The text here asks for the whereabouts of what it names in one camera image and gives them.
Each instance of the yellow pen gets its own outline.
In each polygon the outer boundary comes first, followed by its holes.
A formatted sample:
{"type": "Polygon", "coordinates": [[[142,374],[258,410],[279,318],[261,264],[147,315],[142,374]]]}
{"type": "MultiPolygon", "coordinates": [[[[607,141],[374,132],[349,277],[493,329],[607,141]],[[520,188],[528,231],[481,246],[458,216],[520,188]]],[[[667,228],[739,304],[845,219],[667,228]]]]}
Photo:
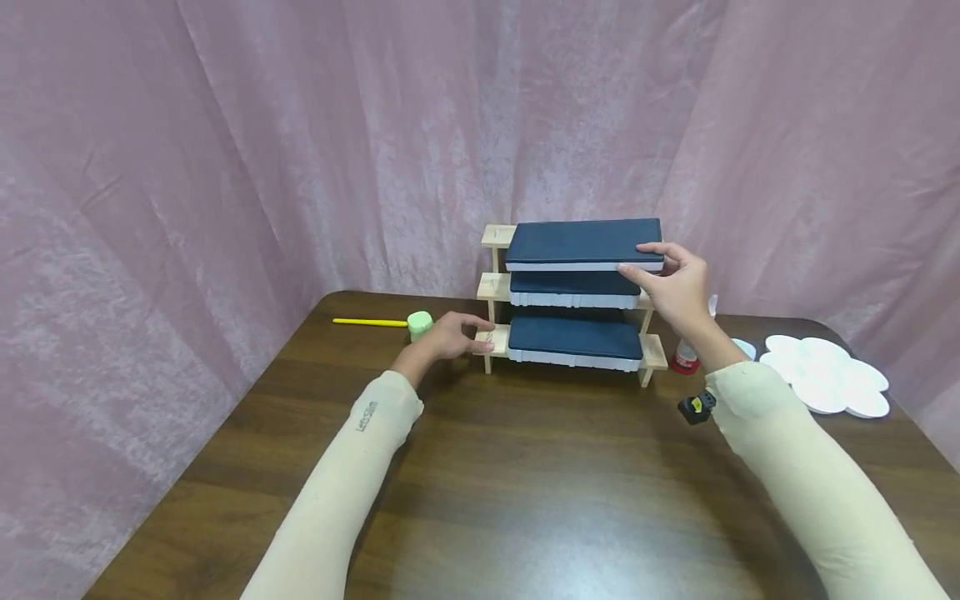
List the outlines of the yellow pen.
{"type": "Polygon", "coordinates": [[[389,321],[386,319],[334,319],[334,323],[348,325],[374,325],[377,327],[405,327],[406,321],[389,321]]]}

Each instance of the white box base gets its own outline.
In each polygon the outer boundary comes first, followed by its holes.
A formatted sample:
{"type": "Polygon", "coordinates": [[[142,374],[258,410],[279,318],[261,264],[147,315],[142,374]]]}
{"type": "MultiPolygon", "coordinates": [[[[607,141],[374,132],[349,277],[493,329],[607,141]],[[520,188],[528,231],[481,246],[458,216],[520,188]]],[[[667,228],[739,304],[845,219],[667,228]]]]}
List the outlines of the white box base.
{"type": "Polygon", "coordinates": [[[624,372],[637,372],[640,369],[640,361],[638,360],[607,356],[584,356],[581,354],[560,354],[557,352],[507,348],[507,357],[518,363],[545,363],[547,365],[592,367],[594,369],[624,372]]]}
{"type": "MultiPolygon", "coordinates": [[[[507,271],[616,271],[618,262],[508,262],[507,271]]],[[[663,261],[628,262],[644,271],[662,271],[663,261]]]]}
{"type": "Polygon", "coordinates": [[[626,308],[634,309],[639,296],[615,296],[613,294],[529,294],[511,292],[513,306],[562,306],[564,308],[626,308]]]}

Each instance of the white flower-shaped plate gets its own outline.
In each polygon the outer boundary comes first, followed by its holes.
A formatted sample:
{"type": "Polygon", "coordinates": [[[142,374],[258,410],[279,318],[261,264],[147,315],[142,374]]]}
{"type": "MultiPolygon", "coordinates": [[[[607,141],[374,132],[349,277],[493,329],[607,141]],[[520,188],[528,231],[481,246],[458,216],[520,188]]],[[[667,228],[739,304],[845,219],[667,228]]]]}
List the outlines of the white flower-shaped plate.
{"type": "Polygon", "coordinates": [[[770,351],[759,362],[779,373],[811,412],[847,411],[862,419],[890,414],[890,403],[882,393],[890,387],[887,378],[833,342],[772,335],[766,347],[770,351]]]}

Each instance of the wooden table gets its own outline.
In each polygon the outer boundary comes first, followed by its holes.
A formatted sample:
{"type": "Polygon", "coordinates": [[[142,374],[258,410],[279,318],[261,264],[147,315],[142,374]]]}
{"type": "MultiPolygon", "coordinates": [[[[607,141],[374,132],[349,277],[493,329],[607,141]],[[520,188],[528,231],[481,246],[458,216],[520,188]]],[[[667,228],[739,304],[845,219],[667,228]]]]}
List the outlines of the wooden table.
{"type": "MultiPolygon", "coordinates": [[[[475,300],[327,296],[86,596],[237,598],[364,386],[420,309],[475,300]]],[[[772,333],[840,342],[803,320],[721,317],[762,348],[772,333]]],[[[676,337],[656,318],[667,351],[676,337]]],[[[817,598],[815,572],[716,426],[676,410],[701,375],[478,357],[440,365],[357,543],[347,598],[817,598]]],[[[818,418],[886,496],[960,598],[960,476],[900,410],[818,418]]]]}

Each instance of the black tape measure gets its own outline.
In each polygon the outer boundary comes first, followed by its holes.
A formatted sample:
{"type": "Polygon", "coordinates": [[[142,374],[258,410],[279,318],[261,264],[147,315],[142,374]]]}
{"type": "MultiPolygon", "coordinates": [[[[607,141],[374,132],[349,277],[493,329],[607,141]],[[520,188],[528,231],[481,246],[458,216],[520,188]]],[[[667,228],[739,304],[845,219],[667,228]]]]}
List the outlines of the black tape measure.
{"type": "Polygon", "coordinates": [[[677,405],[677,409],[680,411],[680,414],[684,416],[686,422],[691,425],[697,425],[710,418],[710,413],[713,412],[713,407],[716,405],[717,399],[713,394],[707,390],[703,390],[699,396],[692,396],[681,400],[680,404],[677,405]]]}

